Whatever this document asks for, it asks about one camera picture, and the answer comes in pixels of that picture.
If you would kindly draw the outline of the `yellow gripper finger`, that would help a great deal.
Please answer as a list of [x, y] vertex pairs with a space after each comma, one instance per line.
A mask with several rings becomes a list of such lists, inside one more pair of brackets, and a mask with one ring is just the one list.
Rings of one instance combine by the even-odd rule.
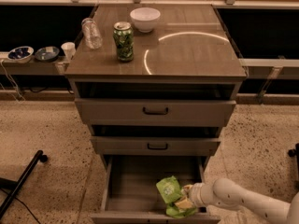
[[175, 206], [179, 209], [191, 209], [194, 208], [193, 202], [188, 197], [182, 197], [175, 202]]

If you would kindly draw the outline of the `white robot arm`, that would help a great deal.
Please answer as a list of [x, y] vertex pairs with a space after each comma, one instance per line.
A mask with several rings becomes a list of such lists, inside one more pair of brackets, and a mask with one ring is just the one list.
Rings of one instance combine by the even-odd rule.
[[233, 210], [246, 207], [271, 224], [299, 224], [299, 193], [286, 203], [242, 188], [228, 178], [213, 184], [195, 183], [183, 188], [184, 196], [175, 202], [178, 208], [215, 207]]

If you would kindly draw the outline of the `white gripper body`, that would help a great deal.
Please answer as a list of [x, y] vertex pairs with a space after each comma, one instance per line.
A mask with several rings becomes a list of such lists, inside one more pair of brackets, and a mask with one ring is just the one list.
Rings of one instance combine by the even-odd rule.
[[192, 185], [191, 184], [185, 185], [181, 189], [184, 201], [189, 202], [189, 203], [191, 202], [191, 200], [189, 198], [189, 194], [190, 194], [191, 189], [192, 189]]

